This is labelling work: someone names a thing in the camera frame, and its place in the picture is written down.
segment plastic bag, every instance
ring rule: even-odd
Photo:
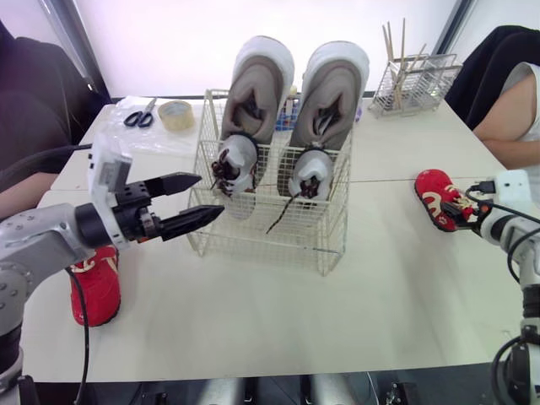
[[[154,121],[146,128],[126,127],[124,120],[135,111],[143,111],[152,100],[149,97],[136,97],[129,95],[116,104],[110,114],[104,131],[109,136],[118,138],[130,150],[141,150],[156,154],[169,154],[175,156],[194,157],[197,151],[197,139],[203,112],[202,100],[190,100],[195,125],[179,132],[170,132],[165,129],[159,118],[158,108],[160,105],[171,101],[170,99],[157,99],[152,109]]]

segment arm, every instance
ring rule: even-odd
[[[540,141],[518,140],[529,131],[536,114],[536,78],[530,74],[495,101],[473,132],[507,169],[539,165]]]
[[[4,192],[0,192],[0,218],[10,217],[37,206],[58,175],[35,173]]]
[[[483,144],[508,170],[540,165],[540,140],[521,142],[488,139]]]

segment white wall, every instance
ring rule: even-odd
[[[111,96],[202,95],[228,88],[236,52],[254,35],[291,50],[295,83],[322,43],[349,40],[371,60],[367,89],[386,64],[381,25],[392,24],[398,53],[431,52],[455,0],[75,0]]]
[[[14,37],[62,45],[38,0],[0,0],[0,19]]]
[[[451,46],[451,52],[463,62],[499,25],[540,29],[540,0],[476,0]]]

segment white wire basket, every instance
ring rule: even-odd
[[[403,66],[400,59],[389,61],[369,110],[377,118],[435,110],[461,69],[454,54],[406,57]]]
[[[276,266],[313,267],[327,275],[345,253],[351,134],[340,151],[327,151],[334,161],[332,190],[327,201],[296,198],[281,220],[268,232],[289,201],[287,175],[303,152],[286,147],[292,131],[276,131],[270,145],[259,145],[255,193],[226,197],[213,188],[212,163],[222,141],[221,121],[228,91],[207,90],[195,159],[195,173],[202,177],[191,190],[189,207],[223,204],[225,211],[208,226],[191,232],[188,239],[200,256],[209,251],[253,257]],[[238,214],[251,212],[247,219]]]

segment white table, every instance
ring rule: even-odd
[[[471,181],[458,181],[466,186]],[[171,215],[187,194],[161,197]],[[41,206],[88,201],[48,192]],[[490,361],[519,330],[505,254],[433,227],[411,181],[351,185],[347,253],[313,269],[198,257],[185,237],[123,251],[121,309],[91,330],[89,381],[155,381],[463,365]],[[83,331],[63,272],[30,298],[24,372],[77,381]]]
[[[437,111],[416,116],[376,119],[364,111],[354,129],[351,165],[351,181],[414,180],[426,169],[454,179],[504,170],[444,101]]]
[[[158,99],[156,105],[161,105],[167,99]],[[143,150],[141,148],[130,148],[133,156],[133,164],[130,170],[128,181],[141,181],[151,179],[152,177],[167,175],[177,171],[193,171],[195,164],[195,151],[197,146],[198,132],[200,127],[200,118],[203,113],[202,100],[189,100],[192,105],[193,115],[196,125],[178,133],[166,134],[163,123],[158,118],[157,107],[154,108],[154,123],[150,128],[129,128],[122,127],[122,131],[127,135],[125,138],[126,146],[131,145],[128,142],[129,136],[140,134],[144,136],[148,131],[158,131],[167,137],[169,149],[165,152],[156,152],[152,150]],[[96,133],[105,131],[107,120],[111,119],[115,106],[106,105],[95,118],[93,124],[84,135],[81,143],[92,143]],[[67,162],[62,173],[52,184],[52,190],[88,190],[86,181],[86,170],[88,169],[88,150],[74,152]]]

